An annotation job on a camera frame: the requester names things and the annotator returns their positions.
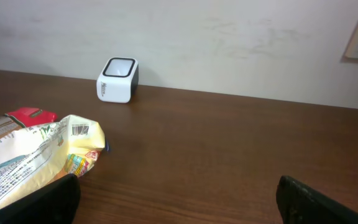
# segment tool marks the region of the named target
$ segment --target wall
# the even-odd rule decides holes
[[[0,0],[0,69],[358,108],[358,0]]]

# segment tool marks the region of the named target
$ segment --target small white box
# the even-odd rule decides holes
[[[139,81],[139,64],[133,58],[110,59],[96,82],[96,91],[102,101],[128,103]]]

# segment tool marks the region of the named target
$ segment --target tabletop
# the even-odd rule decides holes
[[[36,107],[100,123],[112,151],[80,177],[74,223],[282,223],[290,175],[358,212],[358,110],[0,71],[0,115]]]

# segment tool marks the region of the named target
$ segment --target yellow plastic wrapper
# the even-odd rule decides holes
[[[0,209],[68,173],[89,171],[105,147],[95,121],[69,115],[0,139]]]

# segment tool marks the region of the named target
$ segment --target barcode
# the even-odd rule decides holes
[[[89,125],[74,124],[73,135],[87,134],[89,129],[90,129]]]

